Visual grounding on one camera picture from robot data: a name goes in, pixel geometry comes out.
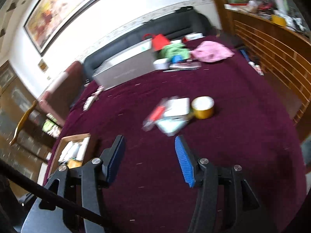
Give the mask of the yellow wooden chair back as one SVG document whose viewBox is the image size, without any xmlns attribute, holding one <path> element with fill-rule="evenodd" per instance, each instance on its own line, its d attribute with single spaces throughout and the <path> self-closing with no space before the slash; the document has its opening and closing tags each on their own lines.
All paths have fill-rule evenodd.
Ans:
<svg viewBox="0 0 311 233">
<path fill-rule="evenodd" d="M 31 113 L 36 110 L 36 105 L 38 101 L 34 100 L 31 107 L 23 114 L 20 121 L 18 122 L 15 131 L 14 136 L 12 140 L 9 142 L 9 145 L 12 146 L 14 144 L 17 144 L 18 136 L 21 131 L 25 131 L 28 135 L 34 136 L 34 130 L 35 130 L 35 124 L 30 120 Z"/>
</svg>

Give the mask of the wooden shelf unit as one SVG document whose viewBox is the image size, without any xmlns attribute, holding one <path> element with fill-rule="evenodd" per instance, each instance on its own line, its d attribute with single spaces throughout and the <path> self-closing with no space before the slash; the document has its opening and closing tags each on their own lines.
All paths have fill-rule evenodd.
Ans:
<svg viewBox="0 0 311 233">
<path fill-rule="evenodd" d="M 222 29 L 242 39 L 259 58 L 286 106 L 300 141 L 310 135 L 310 42 L 284 27 L 252 13 L 225 9 L 225 0 L 214 0 Z"/>
</svg>

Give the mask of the white flat box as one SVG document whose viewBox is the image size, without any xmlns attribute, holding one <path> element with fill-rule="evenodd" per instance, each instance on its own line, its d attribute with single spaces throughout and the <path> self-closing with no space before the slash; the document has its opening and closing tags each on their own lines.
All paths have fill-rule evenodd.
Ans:
<svg viewBox="0 0 311 233">
<path fill-rule="evenodd" d="M 191 119 L 189 98 L 170 97 L 162 118 L 156 121 L 159 130 L 168 137 L 176 135 Z"/>
</svg>

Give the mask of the black sofa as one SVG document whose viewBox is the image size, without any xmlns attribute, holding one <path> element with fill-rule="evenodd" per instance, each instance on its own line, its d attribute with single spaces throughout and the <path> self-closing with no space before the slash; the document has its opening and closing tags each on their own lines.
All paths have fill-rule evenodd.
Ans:
<svg viewBox="0 0 311 233">
<path fill-rule="evenodd" d="M 104 61 L 148 38 L 162 34 L 169 40 L 175 40 L 191 33 L 201 33 L 203 36 L 216 34 L 216 28 L 210 20 L 192 6 L 182 7 L 171 14 L 152 19 L 86 57 L 83 62 L 85 78 L 93 81 L 93 74 Z"/>
</svg>

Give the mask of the yellow tape roll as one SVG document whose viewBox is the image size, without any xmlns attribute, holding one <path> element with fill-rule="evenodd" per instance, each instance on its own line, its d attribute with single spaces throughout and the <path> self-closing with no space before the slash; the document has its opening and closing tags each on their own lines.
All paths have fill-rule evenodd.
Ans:
<svg viewBox="0 0 311 233">
<path fill-rule="evenodd" d="M 209 96 L 195 98 L 191 107 L 196 119 L 208 119 L 213 115 L 215 101 Z"/>
</svg>

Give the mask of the green cloth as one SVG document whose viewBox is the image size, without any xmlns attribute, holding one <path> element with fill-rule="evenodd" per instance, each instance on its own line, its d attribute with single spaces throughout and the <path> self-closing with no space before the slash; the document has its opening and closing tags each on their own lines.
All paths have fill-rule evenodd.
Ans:
<svg viewBox="0 0 311 233">
<path fill-rule="evenodd" d="M 158 53 L 158 58 L 172 59 L 177 55 L 180 55 L 182 60 L 189 59 L 191 57 L 190 49 L 186 48 L 184 43 L 166 45 Z"/>
</svg>

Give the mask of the white tube red label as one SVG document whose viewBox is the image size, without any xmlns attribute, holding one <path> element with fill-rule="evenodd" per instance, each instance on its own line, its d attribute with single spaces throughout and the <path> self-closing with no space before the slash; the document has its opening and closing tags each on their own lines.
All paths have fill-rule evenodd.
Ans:
<svg viewBox="0 0 311 233">
<path fill-rule="evenodd" d="M 67 160 L 75 159 L 77 157 L 80 147 L 81 143 L 74 143 L 70 151 L 67 153 Z"/>
</svg>

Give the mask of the framed painting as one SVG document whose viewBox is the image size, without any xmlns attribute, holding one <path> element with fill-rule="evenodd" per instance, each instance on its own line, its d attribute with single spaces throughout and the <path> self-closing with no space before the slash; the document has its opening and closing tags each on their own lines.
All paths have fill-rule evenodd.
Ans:
<svg viewBox="0 0 311 233">
<path fill-rule="evenodd" d="M 37 52 L 43 56 L 63 30 L 99 0 L 39 0 L 24 29 Z"/>
</svg>

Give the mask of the maroon bed cover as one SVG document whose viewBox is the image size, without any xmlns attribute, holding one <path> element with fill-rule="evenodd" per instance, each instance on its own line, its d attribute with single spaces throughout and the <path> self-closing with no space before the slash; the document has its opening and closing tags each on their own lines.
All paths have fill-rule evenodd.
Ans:
<svg viewBox="0 0 311 233">
<path fill-rule="evenodd" d="M 175 153 L 182 135 L 200 157 L 217 166 L 239 164 L 278 231 L 294 219 L 306 197 L 305 166 L 293 121 L 277 93 L 240 52 L 198 70 L 155 71 L 103 91 L 89 110 L 92 82 L 69 112 L 60 136 L 91 134 L 95 155 L 117 135 L 125 155 L 112 186 L 103 191 L 109 232 L 186 232 L 197 191 L 184 181 Z M 151 130 L 143 122 L 164 98 L 209 96 L 208 119 L 165 118 Z"/>
</svg>

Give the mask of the blue small object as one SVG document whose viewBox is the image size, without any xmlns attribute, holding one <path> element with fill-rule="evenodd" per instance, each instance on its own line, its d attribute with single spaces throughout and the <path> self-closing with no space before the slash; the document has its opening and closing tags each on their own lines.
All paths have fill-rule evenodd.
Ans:
<svg viewBox="0 0 311 233">
<path fill-rule="evenodd" d="M 182 62 L 183 60 L 184 60 L 184 59 L 183 59 L 183 56 L 182 56 L 182 55 L 175 55 L 175 56 L 172 57 L 171 62 L 172 62 L 173 64 L 175 64 L 175 63 Z"/>
</svg>

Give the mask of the grey shoe box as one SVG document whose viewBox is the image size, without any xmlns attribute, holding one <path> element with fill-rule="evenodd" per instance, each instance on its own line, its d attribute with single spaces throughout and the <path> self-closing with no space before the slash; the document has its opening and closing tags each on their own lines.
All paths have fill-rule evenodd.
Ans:
<svg viewBox="0 0 311 233">
<path fill-rule="evenodd" d="M 151 40 L 137 43 L 104 61 L 94 72 L 93 80 L 105 90 L 155 71 Z"/>
</svg>

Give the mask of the clear plastic package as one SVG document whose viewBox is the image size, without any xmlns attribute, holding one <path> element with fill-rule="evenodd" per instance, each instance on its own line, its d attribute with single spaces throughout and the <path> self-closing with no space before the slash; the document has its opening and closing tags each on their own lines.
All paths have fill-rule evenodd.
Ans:
<svg viewBox="0 0 311 233">
<path fill-rule="evenodd" d="M 198 70 L 201 68 L 201 62 L 186 62 L 171 64 L 164 72 L 178 72 L 182 70 Z"/>
</svg>

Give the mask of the white remote control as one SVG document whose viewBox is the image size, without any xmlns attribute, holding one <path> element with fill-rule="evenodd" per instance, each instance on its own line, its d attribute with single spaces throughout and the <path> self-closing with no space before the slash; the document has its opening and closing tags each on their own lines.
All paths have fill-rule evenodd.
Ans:
<svg viewBox="0 0 311 233">
<path fill-rule="evenodd" d="M 89 110 L 89 108 L 91 107 L 91 105 L 94 103 L 96 97 L 95 96 L 90 96 L 87 98 L 86 102 L 83 105 L 83 111 L 87 111 Z"/>
</svg>

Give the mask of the wooden cabinet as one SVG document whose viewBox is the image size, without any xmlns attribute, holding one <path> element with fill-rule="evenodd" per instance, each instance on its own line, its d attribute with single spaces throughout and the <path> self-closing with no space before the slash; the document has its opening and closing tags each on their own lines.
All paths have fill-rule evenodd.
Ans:
<svg viewBox="0 0 311 233">
<path fill-rule="evenodd" d="M 1 64 L 1 160 L 43 185 L 62 126 L 43 112 L 9 61 Z"/>
</svg>

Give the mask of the pink cloth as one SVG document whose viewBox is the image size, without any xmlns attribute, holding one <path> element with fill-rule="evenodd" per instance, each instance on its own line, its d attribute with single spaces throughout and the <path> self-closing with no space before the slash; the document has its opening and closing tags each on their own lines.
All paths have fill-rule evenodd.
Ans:
<svg viewBox="0 0 311 233">
<path fill-rule="evenodd" d="M 192 57 L 205 63 L 215 63 L 234 56 L 234 52 L 229 48 L 213 41 L 203 41 L 190 53 Z"/>
</svg>

